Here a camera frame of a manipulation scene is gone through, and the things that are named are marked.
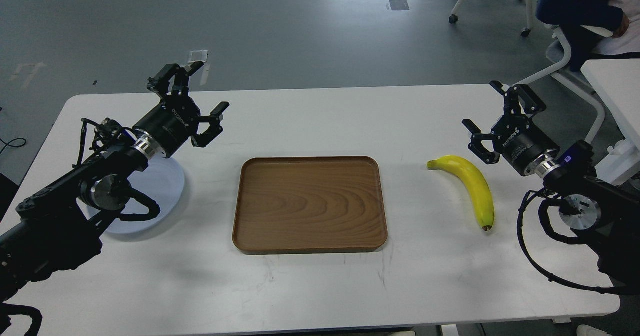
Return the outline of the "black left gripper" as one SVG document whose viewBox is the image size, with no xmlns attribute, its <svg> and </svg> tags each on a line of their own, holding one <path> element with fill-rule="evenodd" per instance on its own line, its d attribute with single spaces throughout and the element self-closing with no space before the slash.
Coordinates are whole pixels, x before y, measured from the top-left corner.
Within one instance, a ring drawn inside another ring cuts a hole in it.
<svg viewBox="0 0 640 336">
<path fill-rule="evenodd" d="M 133 130 L 137 135 L 153 138 L 164 158 L 173 156 L 189 138 L 192 146 L 203 149 L 223 132 L 223 113 L 230 103 L 222 101 L 210 115 L 203 116 L 189 97 L 189 83 L 188 71 L 179 64 L 167 64 L 156 76 L 147 79 L 147 90 L 162 102 L 144 115 Z M 200 134 L 197 133 L 199 124 L 208 124 Z"/>
</svg>

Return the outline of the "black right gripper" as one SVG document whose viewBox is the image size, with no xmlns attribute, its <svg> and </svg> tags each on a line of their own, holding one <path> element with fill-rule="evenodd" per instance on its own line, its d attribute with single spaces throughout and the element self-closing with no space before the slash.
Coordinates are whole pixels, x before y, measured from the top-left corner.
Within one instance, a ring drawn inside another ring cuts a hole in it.
<svg viewBox="0 0 640 336">
<path fill-rule="evenodd" d="M 463 119 L 462 125 L 471 134 L 467 148 L 487 165 L 498 163 L 501 155 L 519 175 L 531 175 L 531 163 L 544 154 L 555 158 L 560 151 L 560 147 L 528 118 L 544 112 L 547 105 L 526 84 L 509 86 L 492 80 L 489 85 L 503 96 L 503 117 L 494 125 L 493 134 L 482 133 L 475 122 Z M 493 142 L 494 151 L 487 149 L 484 141 Z"/>
</svg>

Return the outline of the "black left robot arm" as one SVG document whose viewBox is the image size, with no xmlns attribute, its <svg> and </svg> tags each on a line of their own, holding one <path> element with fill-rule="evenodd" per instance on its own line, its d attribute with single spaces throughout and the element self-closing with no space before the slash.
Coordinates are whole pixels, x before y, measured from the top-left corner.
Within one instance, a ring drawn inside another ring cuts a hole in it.
<svg viewBox="0 0 640 336">
<path fill-rule="evenodd" d="M 144 222 L 160 215 L 158 202 L 131 185 L 132 174 L 144 172 L 155 156 L 171 158 L 187 141 L 204 148 L 222 133 L 229 102 L 202 115 L 189 95 L 190 78 L 203 66 L 203 61 L 165 65 L 147 83 L 160 97 L 158 105 L 132 128 L 110 118 L 95 122 L 87 158 L 92 120 L 83 119 L 78 161 L 71 171 L 18 204 L 20 222 L 0 242 L 2 332 L 11 326 L 12 316 L 21 315 L 30 318 L 26 335 L 39 333 L 39 309 L 8 303 L 26 284 L 75 270 L 98 256 L 100 238 L 115 220 Z"/>
</svg>

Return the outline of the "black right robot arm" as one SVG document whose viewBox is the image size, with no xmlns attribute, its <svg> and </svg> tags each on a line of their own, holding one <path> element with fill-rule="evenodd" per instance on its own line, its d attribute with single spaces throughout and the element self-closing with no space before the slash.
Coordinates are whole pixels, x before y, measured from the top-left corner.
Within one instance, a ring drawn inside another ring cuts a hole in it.
<svg viewBox="0 0 640 336">
<path fill-rule="evenodd" d="M 639 294 L 639 198 L 597 177 L 594 152 L 585 140 L 576 141 L 563 154 L 533 117 L 546 104 L 527 85 L 512 87 L 493 80 L 490 86 L 503 97 L 503 115 L 488 133 L 470 119 L 462 124 L 470 131 L 471 150 L 487 165 L 505 159 L 522 177 L 537 175 L 542 189 L 528 191 L 516 221 L 519 247 L 531 266 L 567 288 L 599 294 Z M 530 255 L 524 240 L 524 215 L 528 205 L 541 200 L 538 218 L 544 233 L 554 241 L 589 247 L 598 256 L 599 272 L 621 286 L 587 286 L 556 276 Z"/>
</svg>

